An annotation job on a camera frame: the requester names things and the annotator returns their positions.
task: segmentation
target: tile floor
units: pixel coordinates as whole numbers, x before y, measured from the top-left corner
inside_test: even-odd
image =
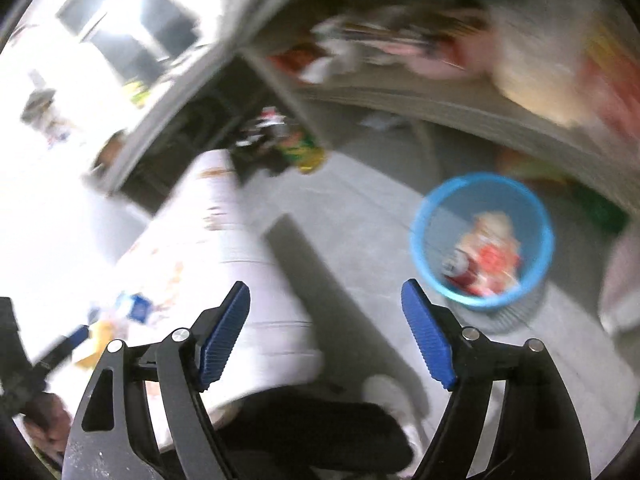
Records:
[[[446,177],[493,168],[491,143],[428,127]],[[448,393],[424,365],[402,316],[399,291],[413,277],[424,286],[408,236],[422,198],[437,184],[429,177],[438,173],[432,169],[409,128],[371,131],[346,142],[315,174],[289,170],[269,177],[258,171],[242,189],[251,224],[266,237],[314,318],[326,355],[324,378],[355,397],[368,375],[395,377],[412,396],[427,436],[440,421]],[[521,345],[535,336],[546,343],[572,396],[596,476],[634,425],[640,336],[622,347],[596,317],[610,239],[568,199],[543,199],[557,248],[545,286],[532,295],[538,301],[535,311],[508,330],[495,329],[493,320],[465,319],[494,327],[494,340]],[[429,296],[444,304],[437,294]],[[482,471],[488,461],[503,387],[495,385],[471,473]]]

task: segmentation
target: plastic bag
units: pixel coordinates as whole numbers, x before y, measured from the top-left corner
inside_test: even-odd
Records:
[[[577,76],[578,91],[592,111],[585,123],[587,134],[607,155],[636,164],[640,160],[640,57],[629,46],[639,40],[626,12],[615,8],[588,36]]]
[[[613,336],[640,325],[640,223],[615,241],[598,301],[602,327]]]
[[[561,126],[584,124],[575,77],[597,0],[508,0],[492,5],[498,36],[494,83],[523,108]]]
[[[342,14],[312,32],[320,46],[343,59],[338,73],[357,70],[359,61],[398,62],[419,75],[449,79],[489,72],[495,60],[488,14],[474,0],[425,0]]]

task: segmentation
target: red item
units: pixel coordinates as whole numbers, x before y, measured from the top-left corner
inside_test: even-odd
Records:
[[[507,268],[507,255],[500,247],[487,244],[478,253],[478,265],[490,274],[503,272]]]
[[[442,273],[453,285],[465,288],[478,278],[478,264],[465,251],[456,249],[442,263]]]
[[[326,52],[314,43],[300,43],[268,59],[282,72],[295,78],[316,59],[326,56]]]

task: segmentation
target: trash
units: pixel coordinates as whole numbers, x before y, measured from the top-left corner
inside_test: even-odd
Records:
[[[345,13],[319,23],[312,33],[340,59],[334,73],[353,72],[360,62],[398,62],[421,76],[449,79],[489,72],[495,60],[488,13],[475,0],[423,0],[363,15]]]
[[[625,12],[617,9],[618,14]],[[619,22],[601,20],[586,40],[577,88],[594,117],[587,134],[608,155],[638,163],[640,159],[640,57],[626,47],[640,40],[627,16]],[[614,30],[623,30],[616,34]]]
[[[141,294],[121,293],[115,304],[116,316],[145,324],[154,310],[153,303]]]
[[[73,350],[71,361],[84,370],[91,370],[98,364],[100,356],[109,342],[117,337],[114,324],[108,320],[98,320],[89,326],[89,339]]]
[[[613,243],[598,299],[603,329],[616,336],[640,325],[640,222],[629,222]]]
[[[458,242],[454,254],[444,259],[444,277],[468,294],[491,296],[518,285],[520,244],[505,213],[476,216],[473,230]]]
[[[326,158],[324,148],[316,144],[311,134],[276,107],[265,107],[256,127],[269,128],[277,148],[300,173],[315,171]]]
[[[575,85],[598,0],[505,0],[492,5],[500,56],[493,79],[510,100],[566,128],[589,111]]]

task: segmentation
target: shelving unit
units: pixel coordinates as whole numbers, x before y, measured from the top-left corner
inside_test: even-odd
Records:
[[[544,120],[503,97],[488,78],[429,80],[403,66],[363,65],[321,85],[303,85],[279,70],[267,56],[303,38],[317,22],[313,5],[296,0],[284,7],[242,49],[245,59],[268,86],[320,139],[347,131],[347,114],[336,113],[328,132],[319,117],[326,106],[349,105],[386,110],[409,118],[456,128],[555,164],[587,186],[640,215],[640,171],[603,155],[584,133]]]

